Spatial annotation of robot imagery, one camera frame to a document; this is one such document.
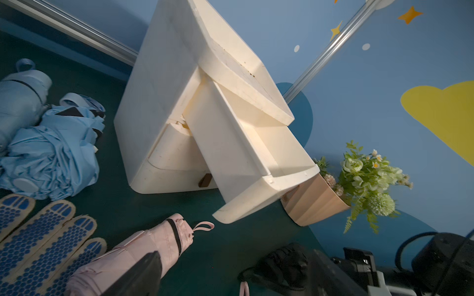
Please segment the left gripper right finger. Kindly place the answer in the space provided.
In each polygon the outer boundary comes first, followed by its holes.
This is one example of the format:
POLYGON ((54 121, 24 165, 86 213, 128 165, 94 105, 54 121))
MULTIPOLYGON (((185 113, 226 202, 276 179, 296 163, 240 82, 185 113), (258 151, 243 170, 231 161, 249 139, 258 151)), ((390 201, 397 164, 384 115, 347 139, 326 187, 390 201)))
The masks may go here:
POLYGON ((313 250, 309 260, 310 296, 364 296, 365 291, 323 252, 313 250))

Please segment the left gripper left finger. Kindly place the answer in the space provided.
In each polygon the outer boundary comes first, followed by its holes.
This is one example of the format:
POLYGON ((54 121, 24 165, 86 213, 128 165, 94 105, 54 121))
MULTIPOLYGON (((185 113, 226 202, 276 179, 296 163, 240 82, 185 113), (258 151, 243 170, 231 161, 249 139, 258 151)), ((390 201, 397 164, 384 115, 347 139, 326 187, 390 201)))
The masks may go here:
POLYGON ((162 263, 158 251, 147 253, 122 275, 102 296, 156 296, 160 288, 162 263))

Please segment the black umbrella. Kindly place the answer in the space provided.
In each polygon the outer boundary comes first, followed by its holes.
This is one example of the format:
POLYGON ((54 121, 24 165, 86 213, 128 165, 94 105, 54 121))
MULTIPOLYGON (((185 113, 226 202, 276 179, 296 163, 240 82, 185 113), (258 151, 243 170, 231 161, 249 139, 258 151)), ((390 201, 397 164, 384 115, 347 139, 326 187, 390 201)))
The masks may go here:
POLYGON ((238 279, 274 291, 281 296, 309 296, 309 259, 306 248, 291 243, 272 251, 238 279))

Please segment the pink umbrella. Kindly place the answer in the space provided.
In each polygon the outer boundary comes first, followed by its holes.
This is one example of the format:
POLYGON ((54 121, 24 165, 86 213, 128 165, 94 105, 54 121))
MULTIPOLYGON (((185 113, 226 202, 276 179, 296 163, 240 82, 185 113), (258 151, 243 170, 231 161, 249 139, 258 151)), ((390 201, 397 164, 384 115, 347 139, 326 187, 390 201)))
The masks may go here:
POLYGON ((240 283, 239 296, 250 296, 249 285, 246 281, 240 283))
POLYGON ((99 296, 148 253, 158 252, 161 274, 173 267, 193 243, 197 231, 211 231, 215 225, 200 222, 191 227, 176 213, 154 228, 138 231, 111 251, 80 267, 66 284, 67 296, 99 296))

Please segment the white three-drawer cabinet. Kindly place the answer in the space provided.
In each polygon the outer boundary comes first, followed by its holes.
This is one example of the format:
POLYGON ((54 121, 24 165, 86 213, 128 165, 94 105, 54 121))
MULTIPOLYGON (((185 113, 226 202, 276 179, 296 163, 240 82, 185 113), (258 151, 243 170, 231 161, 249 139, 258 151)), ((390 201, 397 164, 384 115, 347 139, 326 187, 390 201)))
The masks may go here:
POLYGON ((207 1, 159 1, 114 126, 130 187, 197 191, 209 169, 183 116, 215 81, 288 125, 294 116, 263 62, 207 1))

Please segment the white drawer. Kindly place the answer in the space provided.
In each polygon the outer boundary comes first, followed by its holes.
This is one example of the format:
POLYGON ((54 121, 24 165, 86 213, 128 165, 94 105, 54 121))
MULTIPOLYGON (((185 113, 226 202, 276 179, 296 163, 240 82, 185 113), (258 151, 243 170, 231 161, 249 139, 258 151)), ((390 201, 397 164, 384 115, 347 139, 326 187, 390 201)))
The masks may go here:
POLYGON ((236 222, 318 174, 290 129, 213 80, 183 117, 225 201, 213 216, 236 222))

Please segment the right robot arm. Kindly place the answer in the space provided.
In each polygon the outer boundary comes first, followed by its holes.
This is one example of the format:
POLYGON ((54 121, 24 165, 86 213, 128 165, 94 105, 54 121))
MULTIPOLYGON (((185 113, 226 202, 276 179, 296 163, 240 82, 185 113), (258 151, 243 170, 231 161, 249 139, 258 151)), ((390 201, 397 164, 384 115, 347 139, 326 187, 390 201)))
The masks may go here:
POLYGON ((367 296, 471 296, 474 293, 474 234, 426 232, 417 234, 397 249, 395 269, 383 273, 371 252, 344 249, 344 258, 332 263, 345 272, 367 296), (418 239, 429 242, 412 259, 411 269, 402 266, 405 248, 418 239))

